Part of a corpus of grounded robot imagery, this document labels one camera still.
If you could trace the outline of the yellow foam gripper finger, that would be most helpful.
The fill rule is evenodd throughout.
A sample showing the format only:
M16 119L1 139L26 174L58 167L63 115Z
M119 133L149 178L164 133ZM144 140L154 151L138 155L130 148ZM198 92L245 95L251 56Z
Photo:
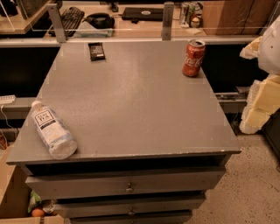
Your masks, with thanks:
M251 43L242 48L240 56L247 60L252 60L259 56L259 47L262 37L254 39Z
M270 74L265 80L255 80L251 86L247 105L241 115L240 130L255 134L280 109L280 76Z

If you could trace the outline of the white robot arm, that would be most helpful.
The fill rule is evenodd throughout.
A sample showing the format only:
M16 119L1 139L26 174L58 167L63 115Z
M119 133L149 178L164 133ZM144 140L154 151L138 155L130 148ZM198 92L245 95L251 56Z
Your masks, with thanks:
M280 109L280 16L240 56L257 58L258 67L269 74L263 81L253 82L241 115L241 132L255 134Z

